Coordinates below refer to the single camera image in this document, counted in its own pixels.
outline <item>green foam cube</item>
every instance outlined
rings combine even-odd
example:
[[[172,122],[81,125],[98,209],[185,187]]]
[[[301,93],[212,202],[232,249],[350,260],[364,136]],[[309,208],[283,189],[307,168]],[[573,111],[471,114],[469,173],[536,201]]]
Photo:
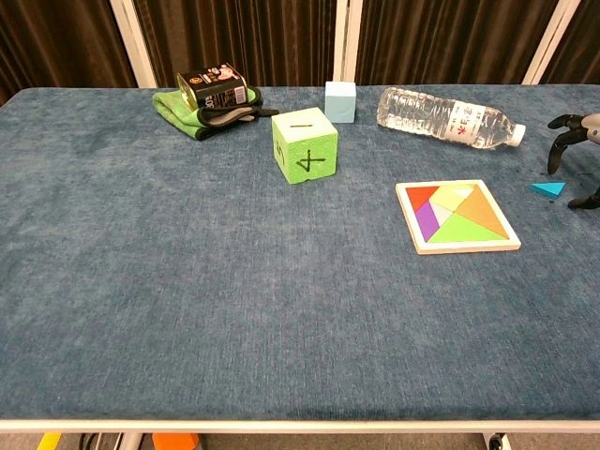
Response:
[[[274,115],[273,155],[291,185],[336,172],[338,131],[319,108]]]

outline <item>bottle label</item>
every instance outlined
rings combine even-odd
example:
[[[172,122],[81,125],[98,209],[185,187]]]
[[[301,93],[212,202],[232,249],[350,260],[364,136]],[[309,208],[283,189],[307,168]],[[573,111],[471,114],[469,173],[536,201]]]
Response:
[[[485,112],[485,106],[455,101],[443,138],[455,143],[475,143]]]

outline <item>light blue cube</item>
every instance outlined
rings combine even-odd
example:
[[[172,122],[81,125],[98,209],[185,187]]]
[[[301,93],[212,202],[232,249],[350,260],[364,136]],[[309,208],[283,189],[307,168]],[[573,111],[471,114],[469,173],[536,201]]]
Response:
[[[356,84],[354,82],[325,83],[325,115],[334,124],[354,122]]]

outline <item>black robotic claw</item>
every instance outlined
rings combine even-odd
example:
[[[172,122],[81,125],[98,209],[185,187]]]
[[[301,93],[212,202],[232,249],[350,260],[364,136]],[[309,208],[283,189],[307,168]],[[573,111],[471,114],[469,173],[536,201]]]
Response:
[[[568,131],[560,134],[547,158],[547,172],[555,173],[558,171],[561,165],[561,158],[563,157],[564,150],[567,146],[573,145],[574,143],[582,143],[583,141],[590,140],[594,143],[600,143],[600,114],[590,115],[575,115],[565,114],[557,117],[552,122],[547,124],[548,128],[557,129],[560,127],[569,127]],[[574,199],[569,203],[569,208],[584,208],[584,209],[595,209],[600,207],[600,188],[595,194],[588,198]]]

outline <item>tangram puzzle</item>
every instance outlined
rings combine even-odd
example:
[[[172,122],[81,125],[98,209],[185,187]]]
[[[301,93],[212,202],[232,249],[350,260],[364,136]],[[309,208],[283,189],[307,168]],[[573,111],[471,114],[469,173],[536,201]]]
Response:
[[[521,247],[482,180],[399,183],[396,193],[420,255]]]

